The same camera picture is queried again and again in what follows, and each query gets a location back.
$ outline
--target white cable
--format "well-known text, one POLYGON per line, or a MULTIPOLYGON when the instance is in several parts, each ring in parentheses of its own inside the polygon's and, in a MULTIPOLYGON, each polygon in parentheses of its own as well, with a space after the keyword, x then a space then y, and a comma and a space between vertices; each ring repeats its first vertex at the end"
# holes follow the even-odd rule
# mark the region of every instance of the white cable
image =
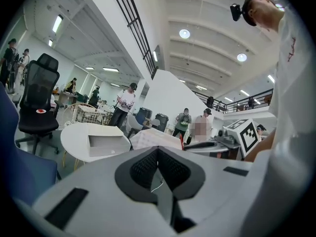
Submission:
POLYGON ((163 181, 162 181, 162 183, 161 183, 157 188, 153 189, 151 192, 153 192, 153 191, 155 191, 156 189, 160 188, 161 185, 163 185, 163 181))

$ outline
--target open white box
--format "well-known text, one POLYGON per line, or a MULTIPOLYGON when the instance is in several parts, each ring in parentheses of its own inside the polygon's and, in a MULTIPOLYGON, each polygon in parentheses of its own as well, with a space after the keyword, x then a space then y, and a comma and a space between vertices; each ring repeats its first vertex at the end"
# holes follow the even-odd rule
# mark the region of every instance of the open white box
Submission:
POLYGON ((130 149, 129 141, 118 127, 99 124, 88 127, 87 146, 91 157, 118 155, 130 149))

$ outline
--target black mesh office chair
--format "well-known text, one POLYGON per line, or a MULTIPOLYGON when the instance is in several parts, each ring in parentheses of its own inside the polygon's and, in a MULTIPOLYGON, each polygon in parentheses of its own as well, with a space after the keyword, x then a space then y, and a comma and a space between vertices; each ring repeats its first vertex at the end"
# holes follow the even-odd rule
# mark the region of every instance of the black mesh office chair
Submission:
POLYGON ((54 113, 50 112, 50 98, 53 88, 59 79, 58 61, 47 54, 43 54, 37 61, 31 61, 26 77, 26 84, 22 100, 20 102, 19 130, 31 136, 16 140, 17 147, 21 142, 34 140, 33 154, 41 137, 52 138, 52 131, 58 128, 56 120, 59 109, 59 102, 55 101, 54 113), (46 110, 45 113, 38 113, 37 110, 46 110))

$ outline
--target white cube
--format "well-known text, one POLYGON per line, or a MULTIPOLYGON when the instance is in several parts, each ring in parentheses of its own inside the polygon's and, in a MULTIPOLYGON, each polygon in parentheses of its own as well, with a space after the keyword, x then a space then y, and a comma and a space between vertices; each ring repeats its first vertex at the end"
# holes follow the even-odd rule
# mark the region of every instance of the white cube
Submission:
POLYGON ((240 144, 242 156, 247 154, 259 143, 259 136, 253 120, 239 119, 226 127, 227 134, 232 135, 240 144))

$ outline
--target man in green shirt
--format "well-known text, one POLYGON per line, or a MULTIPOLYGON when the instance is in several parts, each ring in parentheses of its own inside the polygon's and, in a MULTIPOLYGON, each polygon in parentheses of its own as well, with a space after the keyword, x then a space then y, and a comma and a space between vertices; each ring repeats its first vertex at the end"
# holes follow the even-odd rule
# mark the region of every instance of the man in green shirt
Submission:
POLYGON ((178 121, 174 132, 172 134, 173 137, 176 137, 178 133, 181 133, 182 138, 184 138, 184 134, 186 133, 189 123, 192 122, 191 116, 189 115, 189 109, 185 108, 183 113, 180 113, 176 120, 178 121))

